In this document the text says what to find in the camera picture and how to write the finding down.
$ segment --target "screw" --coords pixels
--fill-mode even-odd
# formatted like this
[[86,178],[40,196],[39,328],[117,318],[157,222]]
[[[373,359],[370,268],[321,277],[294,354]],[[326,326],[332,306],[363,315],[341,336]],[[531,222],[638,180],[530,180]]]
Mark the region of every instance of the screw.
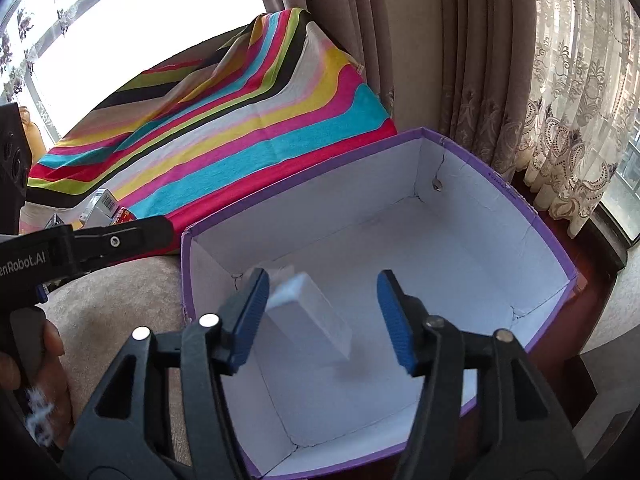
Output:
[[146,326],[139,326],[137,329],[135,329],[132,333],[131,336],[133,337],[133,339],[135,339],[136,341],[142,341],[144,339],[146,339],[147,337],[149,337],[149,335],[151,334],[151,330],[149,330],[148,327]]
[[443,328],[444,319],[442,319],[440,316],[429,316],[424,320],[424,324],[429,328]]
[[503,343],[510,343],[513,341],[513,333],[505,328],[501,328],[495,332],[495,338]]
[[200,326],[209,328],[211,326],[216,326],[219,321],[220,321],[220,318],[215,314],[205,314],[204,316],[200,317],[200,319],[198,320],[198,323],[200,324]]

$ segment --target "brown curtain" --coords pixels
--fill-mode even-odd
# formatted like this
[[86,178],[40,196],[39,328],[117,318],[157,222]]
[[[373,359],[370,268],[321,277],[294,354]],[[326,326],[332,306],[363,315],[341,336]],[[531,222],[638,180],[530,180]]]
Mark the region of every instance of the brown curtain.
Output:
[[267,12],[303,7],[362,66],[362,76],[393,109],[391,42],[385,0],[263,0]]
[[536,0],[442,0],[440,132],[510,180],[527,108]]

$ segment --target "multicolored towel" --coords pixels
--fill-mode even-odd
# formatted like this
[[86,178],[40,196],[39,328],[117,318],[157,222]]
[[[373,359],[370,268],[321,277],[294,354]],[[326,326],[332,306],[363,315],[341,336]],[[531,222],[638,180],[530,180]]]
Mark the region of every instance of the multicolored towel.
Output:
[[283,10],[112,94],[32,168],[26,210],[73,221],[106,187],[138,218],[167,216],[177,246],[220,208],[395,133],[350,57],[308,12]]

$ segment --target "wooden floor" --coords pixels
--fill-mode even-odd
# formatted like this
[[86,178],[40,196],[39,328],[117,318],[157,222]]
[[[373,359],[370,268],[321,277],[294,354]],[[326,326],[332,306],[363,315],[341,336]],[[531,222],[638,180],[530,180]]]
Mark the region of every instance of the wooden floor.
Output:
[[[522,174],[517,174],[513,186],[525,199],[532,203],[534,195],[522,182]],[[589,338],[600,313],[606,304],[614,276],[600,263],[592,240],[583,234],[569,238],[566,229],[568,221],[555,221],[546,212],[540,217],[553,231],[564,250],[580,273],[574,295],[570,297],[558,313],[556,320],[546,331],[530,353],[532,362],[543,373],[553,388],[572,425],[577,424],[595,398],[591,380],[575,358]],[[472,410],[465,415],[458,431],[458,459],[468,460],[475,453],[475,439],[478,430],[478,413]],[[387,480],[392,478],[399,456],[360,466],[348,471],[328,475],[331,480]]]

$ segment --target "open box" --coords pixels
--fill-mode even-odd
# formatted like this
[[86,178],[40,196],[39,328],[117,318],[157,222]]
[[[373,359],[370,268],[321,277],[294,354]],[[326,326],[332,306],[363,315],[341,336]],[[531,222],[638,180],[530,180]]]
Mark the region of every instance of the open box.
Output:
[[[436,190],[433,179],[442,183]],[[422,386],[398,365],[376,299],[380,270],[460,330],[510,328],[527,350],[576,270],[537,213],[484,163],[417,129],[332,158],[191,226],[186,315],[215,312],[258,263],[307,272],[353,331],[348,362],[305,366],[264,317],[224,388],[254,476],[307,478],[399,452]],[[462,410],[475,373],[465,373]]]

